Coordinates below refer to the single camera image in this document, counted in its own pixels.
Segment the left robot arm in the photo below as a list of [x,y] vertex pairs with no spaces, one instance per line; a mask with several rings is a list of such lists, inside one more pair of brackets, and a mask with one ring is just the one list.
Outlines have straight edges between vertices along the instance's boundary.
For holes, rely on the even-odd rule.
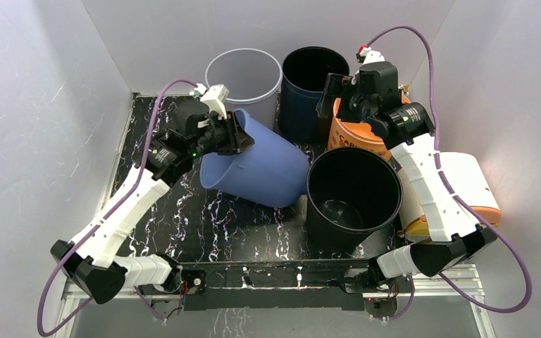
[[185,101],[169,127],[150,133],[141,163],[131,168],[100,214],[69,241],[58,240],[51,255],[64,273],[98,304],[128,287],[154,285],[175,293],[183,266],[164,253],[120,257],[118,250],[144,214],[206,154],[242,154],[254,145],[235,111]]

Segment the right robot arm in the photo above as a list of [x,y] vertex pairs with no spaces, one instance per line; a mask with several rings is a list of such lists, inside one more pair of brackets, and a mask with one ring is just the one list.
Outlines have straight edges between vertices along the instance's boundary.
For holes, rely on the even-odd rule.
[[428,239],[370,260],[368,281],[379,292],[399,276],[432,277],[497,240],[492,224],[447,181],[436,119],[418,102],[403,103],[397,80],[397,69],[388,61],[364,63],[354,76],[328,73],[317,105],[318,116],[325,118],[339,99],[337,118],[371,126],[405,172],[428,222]]

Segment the blue plastic bucket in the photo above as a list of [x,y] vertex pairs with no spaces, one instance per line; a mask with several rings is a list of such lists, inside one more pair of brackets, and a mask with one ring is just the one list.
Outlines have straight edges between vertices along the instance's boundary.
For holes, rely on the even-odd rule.
[[233,156],[205,155],[199,170],[201,186],[272,208],[294,204],[304,194],[309,157],[245,110],[238,109],[235,115],[254,144]]

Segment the grey plastic bucket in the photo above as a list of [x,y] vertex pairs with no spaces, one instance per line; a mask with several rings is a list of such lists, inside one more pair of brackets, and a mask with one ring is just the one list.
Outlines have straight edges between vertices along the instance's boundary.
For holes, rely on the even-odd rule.
[[207,65],[205,83],[225,85],[228,110],[241,108],[255,120],[273,129],[282,67],[269,53],[253,48],[226,51]]

